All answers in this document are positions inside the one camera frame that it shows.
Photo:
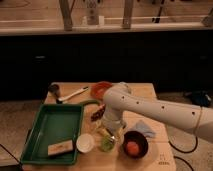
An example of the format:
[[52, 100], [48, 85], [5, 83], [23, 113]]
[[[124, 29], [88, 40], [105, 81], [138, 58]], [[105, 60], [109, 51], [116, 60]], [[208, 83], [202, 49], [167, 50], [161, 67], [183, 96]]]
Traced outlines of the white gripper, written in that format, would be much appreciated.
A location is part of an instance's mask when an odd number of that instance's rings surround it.
[[102, 125], [108, 129], [112, 134], [116, 134], [120, 129], [124, 129], [126, 127], [126, 122], [123, 120], [123, 117], [118, 116], [108, 116], [103, 115]]

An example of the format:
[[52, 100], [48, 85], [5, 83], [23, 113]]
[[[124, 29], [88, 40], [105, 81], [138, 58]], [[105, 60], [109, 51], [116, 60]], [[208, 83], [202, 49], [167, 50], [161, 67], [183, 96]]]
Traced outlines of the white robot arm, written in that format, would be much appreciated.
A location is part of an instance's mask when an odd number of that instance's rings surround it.
[[134, 96], [125, 82], [107, 89], [103, 102], [106, 108], [102, 123], [113, 132], [125, 125], [123, 113], [129, 111], [213, 143], [212, 108]]

